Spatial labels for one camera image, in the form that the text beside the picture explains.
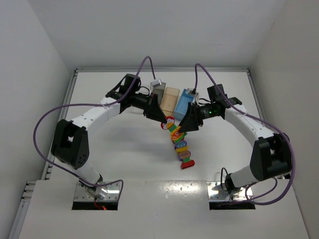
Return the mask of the purple flower print lego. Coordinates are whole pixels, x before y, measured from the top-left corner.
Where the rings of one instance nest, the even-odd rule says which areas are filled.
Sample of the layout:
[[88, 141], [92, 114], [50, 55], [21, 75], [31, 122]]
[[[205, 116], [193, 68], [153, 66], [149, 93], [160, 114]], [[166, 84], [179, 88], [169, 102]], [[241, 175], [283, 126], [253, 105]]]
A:
[[185, 140], [181, 140], [179, 142], [176, 142], [174, 147], [175, 149], [177, 148], [183, 148], [183, 147], [186, 147], [187, 146], [187, 142]]

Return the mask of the purple striped oval lego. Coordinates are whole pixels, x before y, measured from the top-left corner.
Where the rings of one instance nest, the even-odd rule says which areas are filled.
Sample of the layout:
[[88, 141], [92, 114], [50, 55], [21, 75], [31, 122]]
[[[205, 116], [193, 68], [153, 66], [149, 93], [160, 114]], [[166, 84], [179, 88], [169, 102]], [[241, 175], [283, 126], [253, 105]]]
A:
[[191, 152], [189, 150], [185, 150], [185, 151], [181, 151], [181, 152], [177, 153], [177, 158], [180, 161], [184, 161], [184, 160], [186, 160], [187, 158], [190, 158], [190, 157], [191, 157]]

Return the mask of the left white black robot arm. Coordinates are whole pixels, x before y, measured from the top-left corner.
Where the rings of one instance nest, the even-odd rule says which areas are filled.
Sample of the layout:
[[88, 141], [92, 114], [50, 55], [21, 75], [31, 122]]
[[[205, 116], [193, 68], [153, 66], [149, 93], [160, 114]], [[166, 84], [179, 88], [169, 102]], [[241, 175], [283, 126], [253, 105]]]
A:
[[70, 121], [62, 119], [56, 125], [51, 154], [68, 165], [82, 186], [93, 195], [97, 195], [102, 187], [103, 177], [88, 163], [89, 134], [130, 107], [143, 110], [148, 119], [167, 122], [158, 94], [143, 94], [140, 88], [140, 77], [126, 74], [97, 105]]

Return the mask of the yellow curved lego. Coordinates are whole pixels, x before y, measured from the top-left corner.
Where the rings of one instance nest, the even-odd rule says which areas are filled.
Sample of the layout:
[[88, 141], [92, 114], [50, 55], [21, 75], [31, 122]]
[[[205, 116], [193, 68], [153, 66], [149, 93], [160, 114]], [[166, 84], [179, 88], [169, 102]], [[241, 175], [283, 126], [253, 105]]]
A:
[[184, 146], [181, 148], [176, 148], [175, 149], [177, 153], [183, 152], [183, 151], [188, 151], [188, 146]]

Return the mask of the yellow orange bird lego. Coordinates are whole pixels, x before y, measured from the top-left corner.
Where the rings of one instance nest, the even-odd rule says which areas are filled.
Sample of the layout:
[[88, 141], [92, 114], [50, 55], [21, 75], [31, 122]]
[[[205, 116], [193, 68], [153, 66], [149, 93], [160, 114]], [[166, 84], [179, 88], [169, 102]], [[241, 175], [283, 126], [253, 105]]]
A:
[[178, 130], [176, 130], [170, 133], [170, 138], [173, 142], [178, 142], [183, 140], [186, 135], [186, 132], [179, 132]]

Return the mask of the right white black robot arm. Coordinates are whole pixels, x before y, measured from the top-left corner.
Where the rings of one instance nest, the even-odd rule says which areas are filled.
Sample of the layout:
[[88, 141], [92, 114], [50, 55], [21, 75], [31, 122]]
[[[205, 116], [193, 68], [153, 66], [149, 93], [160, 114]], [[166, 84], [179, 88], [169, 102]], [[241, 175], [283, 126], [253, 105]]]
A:
[[207, 91], [210, 103], [202, 106], [189, 103], [179, 131], [197, 131], [205, 119], [222, 117], [248, 140], [252, 146], [249, 165], [226, 175], [224, 185], [228, 193], [291, 171], [291, 152], [282, 135], [248, 117], [242, 102], [236, 97], [227, 97], [222, 84]]

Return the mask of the green lego brick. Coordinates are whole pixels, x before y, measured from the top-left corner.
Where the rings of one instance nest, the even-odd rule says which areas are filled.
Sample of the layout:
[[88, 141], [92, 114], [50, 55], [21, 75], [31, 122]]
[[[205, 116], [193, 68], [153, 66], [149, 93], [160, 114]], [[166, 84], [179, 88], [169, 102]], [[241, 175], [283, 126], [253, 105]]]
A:
[[180, 129], [180, 126], [172, 125], [168, 130], [170, 132], [174, 132], [176, 130], [179, 131], [179, 129]]

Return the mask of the red base lego brick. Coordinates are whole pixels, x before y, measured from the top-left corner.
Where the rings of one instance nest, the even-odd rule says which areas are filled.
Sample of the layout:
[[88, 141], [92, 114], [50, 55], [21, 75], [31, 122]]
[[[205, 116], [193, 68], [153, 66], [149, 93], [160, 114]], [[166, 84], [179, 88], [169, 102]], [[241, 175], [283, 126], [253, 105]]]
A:
[[181, 163], [181, 169], [186, 169], [189, 167], [193, 167], [195, 165], [195, 161], [194, 160], [189, 160], [188, 162], [182, 162]]

